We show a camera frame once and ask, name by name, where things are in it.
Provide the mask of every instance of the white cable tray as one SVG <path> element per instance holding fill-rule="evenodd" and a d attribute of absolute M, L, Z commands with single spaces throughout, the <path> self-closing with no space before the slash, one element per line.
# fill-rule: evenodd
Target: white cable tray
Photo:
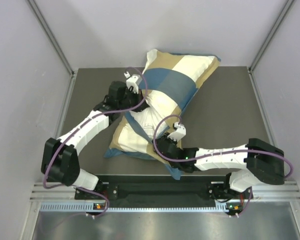
<path fill-rule="evenodd" d="M 40 208 L 41 212 L 102 212 L 102 210 L 94 209 L 92 202 L 43 202 Z M 215 203 L 215 207 L 110 207 L 109 213 L 218 213 L 228 212 L 225 203 Z"/>

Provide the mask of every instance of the pillowcase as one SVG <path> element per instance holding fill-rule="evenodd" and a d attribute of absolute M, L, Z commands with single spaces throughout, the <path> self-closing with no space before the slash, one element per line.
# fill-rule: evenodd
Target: pillowcase
<path fill-rule="evenodd" d="M 159 160 L 175 179 L 180 179 L 181 171 L 172 168 L 168 161 L 154 152 L 152 144 L 158 123 L 168 115 L 182 115 L 189 102 L 207 78 L 219 66 L 219 59 L 213 55 L 170 54 L 153 49 L 147 53 L 143 75 L 148 84 L 146 102 L 150 106 L 142 112 L 126 112 L 116 128 L 105 158 L 120 154 L 149 160 Z M 145 95 L 145 83 L 139 84 Z M 171 117 L 163 123 L 157 137 L 173 132 Z"/>

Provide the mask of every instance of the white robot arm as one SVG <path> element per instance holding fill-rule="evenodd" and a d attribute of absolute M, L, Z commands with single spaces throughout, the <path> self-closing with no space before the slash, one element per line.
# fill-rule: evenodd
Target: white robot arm
<path fill-rule="evenodd" d="M 50 138 L 46 141 L 41 164 L 43 174 L 66 186 L 98 190 L 98 185 L 102 184 L 99 178 L 80 169 L 78 155 L 81 150 L 98 133 L 119 118 L 121 110 L 133 108 L 131 110 L 134 112 L 140 112 L 149 107 L 145 101 L 141 103 L 144 98 L 138 87 L 141 76 L 137 74 L 130 76 L 128 72 L 124 75 L 127 78 L 126 82 L 112 82 L 108 95 L 81 123 L 58 139 Z"/>
<path fill-rule="evenodd" d="M 231 169 L 226 176 L 222 191 L 243 193 L 248 188 L 258 184 L 283 185 L 285 182 L 284 162 L 275 156 L 249 153 L 258 150 L 284 156 L 284 152 L 260 139 L 251 138 L 248 144 L 232 148 L 204 149 L 178 148 L 177 142 L 186 135 L 184 125 L 175 123 L 174 132 L 164 134 L 156 140 L 159 153 L 168 159 L 173 168 L 187 173 L 206 171 L 210 169 Z M 195 159 L 187 162 L 174 160 Z"/>

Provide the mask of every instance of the blue stripe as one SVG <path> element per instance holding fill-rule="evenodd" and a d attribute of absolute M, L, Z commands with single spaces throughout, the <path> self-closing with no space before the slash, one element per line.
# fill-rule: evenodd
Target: blue stripe
<path fill-rule="evenodd" d="M 152 68 L 144 72 L 144 77 L 147 79 L 148 89 L 165 93 L 181 110 L 197 91 L 195 82 L 178 71 Z M 145 89 L 144 82 L 139 84 L 139 88 Z"/>

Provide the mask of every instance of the white wall panel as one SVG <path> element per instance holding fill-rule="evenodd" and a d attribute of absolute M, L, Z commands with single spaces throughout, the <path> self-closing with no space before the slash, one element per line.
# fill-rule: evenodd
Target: white wall panel
<path fill-rule="evenodd" d="M 300 187 L 300 0 L 295 1 L 254 71 L 280 148 L 295 166 Z"/>
<path fill-rule="evenodd" d="M 249 66 L 285 0 L 36 0 L 73 68 L 142 66 L 152 48 Z"/>
<path fill-rule="evenodd" d="M 0 240 L 16 240 L 70 76 L 26 1 L 0 1 Z"/>

